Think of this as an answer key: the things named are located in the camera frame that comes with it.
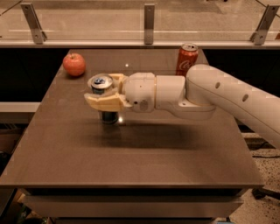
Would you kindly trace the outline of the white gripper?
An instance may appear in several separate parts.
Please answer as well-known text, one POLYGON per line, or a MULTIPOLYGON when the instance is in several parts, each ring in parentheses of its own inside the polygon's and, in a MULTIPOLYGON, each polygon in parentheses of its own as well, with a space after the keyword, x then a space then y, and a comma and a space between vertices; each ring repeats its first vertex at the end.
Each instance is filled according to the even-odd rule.
POLYGON ((133 73, 127 77, 123 73, 110 73, 113 87, 122 89, 123 94, 96 97, 84 94, 87 104, 106 112, 119 112, 126 108, 137 113, 149 113, 155 107, 156 78, 153 73, 133 73))

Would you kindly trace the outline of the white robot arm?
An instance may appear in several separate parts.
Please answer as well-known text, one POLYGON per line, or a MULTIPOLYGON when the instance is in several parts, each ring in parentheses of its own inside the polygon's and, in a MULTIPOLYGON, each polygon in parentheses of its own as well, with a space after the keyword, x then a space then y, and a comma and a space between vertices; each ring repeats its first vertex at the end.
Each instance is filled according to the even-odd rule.
POLYGON ((95 110, 149 113, 161 109, 179 118, 202 120, 221 108, 280 148, 280 98, 209 65, 192 66, 185 76, 101 73, 87 85, 103 91, 84 94, 95 110))

